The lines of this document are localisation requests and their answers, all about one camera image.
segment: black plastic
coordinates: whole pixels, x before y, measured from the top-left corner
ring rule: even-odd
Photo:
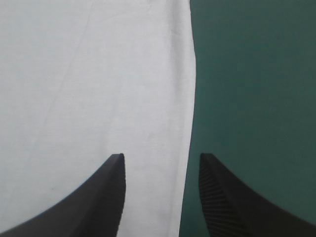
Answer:
[[[214,155],[202,154],[199,192],[212,237],[316,237],[316,227],[267,201]]]
[[[65,199],[0,237],[115,237],[125,190],[124,155],[112,155]]]

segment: white fabric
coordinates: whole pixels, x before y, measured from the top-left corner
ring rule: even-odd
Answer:
[[[124,153],[118,237],[177,237],[194,89],[188,0],[0,0],[0,231]]]

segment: teal background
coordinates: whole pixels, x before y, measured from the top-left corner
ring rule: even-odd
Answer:
[[[316,224],[316,1],[191,0],[196,104],[180,237],[208,237],[201,152]]]

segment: white sheet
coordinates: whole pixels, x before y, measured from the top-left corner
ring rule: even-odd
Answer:
[[[124,153],[118,237],[177,237],[194,89],[188,0],[0,0],[0,232]]]

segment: green surface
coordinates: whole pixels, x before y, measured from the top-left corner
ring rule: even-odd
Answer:
[[[316,1],[191,0],[196,104],[180,237],[208,237],[201,152],[316,224]]]

